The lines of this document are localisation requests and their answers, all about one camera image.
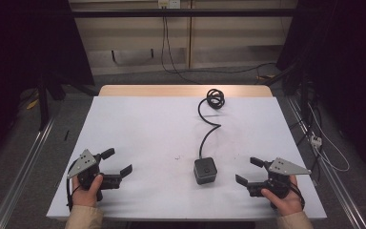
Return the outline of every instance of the coiled black cord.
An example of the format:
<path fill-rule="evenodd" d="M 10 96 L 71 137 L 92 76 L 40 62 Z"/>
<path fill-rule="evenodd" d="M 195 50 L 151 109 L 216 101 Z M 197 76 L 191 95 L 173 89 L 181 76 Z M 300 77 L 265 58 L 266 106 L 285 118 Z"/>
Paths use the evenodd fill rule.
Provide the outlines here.
<path fill-rule="evenodd" d="M 201 119 L 203 119 L 205 122 L 207 122 L 208 124 L 214 126 L 214 128 L 212 128 L 205 136 L 203 141 L 201 142 L 200 145 L 200 151 L 199 151 L 199 157 L 200 159 L 202 158 L 201 152 L 203 150 L 203 145 L 204 142 L 206 141 L 207 137 L 210 135 L 210 133 L 212 133 L 213 131 L 215 131 L 216 129 L 220 128 L 221 125 L 220 124 L 216 124 L 216 123 L 212 123 L 211 121 L 207 120 L 206 118 L 204 118 L 204 116 L 201 114 L 200 112 L 200 107 L 201 104 L 206 101 L 208 102 L 208 104 L 210 105 L 210 107 L 214 108 L 214 109 L 220 109 L 222 108 L 222 106 L 224 106 L 225 104 L 225 98 L 224 98 L 224 94 L 219 91 L 218 89 L 211 89 L 207 92 L 207 97 L 204 98 L 203 100 L 201 100 L 201 102 L 198 104 L 198 114 L 200 115 Z"/>

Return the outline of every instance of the gray carpet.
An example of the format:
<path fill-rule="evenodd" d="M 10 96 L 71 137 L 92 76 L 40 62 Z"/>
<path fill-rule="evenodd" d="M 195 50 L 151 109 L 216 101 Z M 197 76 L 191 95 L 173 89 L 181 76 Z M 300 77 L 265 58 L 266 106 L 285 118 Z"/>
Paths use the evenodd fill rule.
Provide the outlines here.
<path fill-rule="evenodd" d="M 242 71 L 243 68 L 218 68 L 213 71 Z M 276 74 L 273 66 L 265 66 L 259 69 L 259 75 Z M 254 84 L 256 83 L 257 71 L 243 73 L 182 73 L 183 77 L 194 80 L 200 84 Z M 158 73 L 126 73 L 120 75 L 103 75 L 95 78 L 96 86 L 91 87 L 99 90 L 106 84 L 192 84 L 182 79 L 177 74 Z M 31 171 L 28 182 L 18 199 L 15 208 L 8 221 L 7 228 L 63 228 L 65 222 L 48 219 L 45 217 L 51 205 L 51 200 L 56 192 L 56 184 L 60 180 L 71 152 L 82 129 L 86 115 L 88 114 L 92 98 L 81 94 L 70 86 L 64 86 L 67 97 L 64 101 L 50 99 L 51 111 L 59 109 L 50 135 Z M 272 86 L 272 92 L 277 97 L 280 107 L 289 125 L 296 123 L 293 111 L 290 108 L 287 97 L 280 89 L 280 83 Z M 26 158 L 33 141 L 37 136 L 39 127 L 38 107 L 26 110 L 24 105 L 17 116 L 6 140 L 0 148 L 0 203 L 10 188 L 16 174 Z M 357 207 L 366 221 L 366 165 L 359 159 L 358 153 L 351 142 L 343 138 L 330 112 L 320 105 L 322 112 L 323 129 L 333 143 L 348 158 L 351 169 L 345 173 L 338 173 L 344 185 L 347 187 Z M 303 133 L 299 127 L 292 129 L 295 142 L 298 142 Z M 343 159 L 336 150 L 326 144 L 324 149 L 333 164 L 344 167 Z M 299 145 L 299 151 L 307 166 L 312 166 L 314 157 L 306 140 Z M 317 179 L 317 171 L 312 174 Z M 346 216 L 343 206 L 321 172 L 316 190 L 328 215 L 327 219 L 314 221 L 315 228 L 354 228 Z M 125 228 L 126 222 L 105 220 L 104 228 Z M 275 221 L 258 221 L 256 228 L 276 228 Z"/>

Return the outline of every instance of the white table surface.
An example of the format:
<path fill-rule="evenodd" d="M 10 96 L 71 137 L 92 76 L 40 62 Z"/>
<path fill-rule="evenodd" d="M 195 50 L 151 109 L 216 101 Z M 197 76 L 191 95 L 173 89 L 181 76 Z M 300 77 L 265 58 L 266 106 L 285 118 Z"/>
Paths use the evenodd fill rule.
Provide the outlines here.
<path fill-rule="evenodd" d="M 205 102 L 202 114 L 221 124 L 206 140 L 202 155 L 217 168 L 213 183 L 198 185 L 194 161 L 205 134 L 212 128 L 198 115 L 203 97 L 96 97 L 52 200 L 47 217 L 66 219 L 69 209 L 66 173 L 85 149 L 93 155 L 114 148 L 100 163 L 101 172 L 119 174 L 132 164 L 120 189 L 104 190 L 99 202 L 105 218 L 120 220 L 263 220 L 276 217 L 265 198 L 251 198 L 235 182 L 238 174 L 250 182 L 267 178 L 250 157 L 280 156 L 305 164 L 274 97 L 228 97 L 220 110 Z M 310 219 L 326 218 L 309 176 L 297 176 Z"/>

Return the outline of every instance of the beige sleeve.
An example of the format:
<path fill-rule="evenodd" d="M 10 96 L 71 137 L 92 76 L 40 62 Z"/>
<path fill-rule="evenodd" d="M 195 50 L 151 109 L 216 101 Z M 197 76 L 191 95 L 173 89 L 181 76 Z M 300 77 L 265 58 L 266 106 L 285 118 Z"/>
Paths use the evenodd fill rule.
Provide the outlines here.
<path fill-rule="evenodd" d="M 102 227 L 103 212 L 98 208 L 74 205 L 66 229 L 93 229 Z"/>
<path fill-rule="evenodd" d="M 313 229 L 305 212 L 294 213 L 289 216 L 277 218 L 279 229 Z"/>

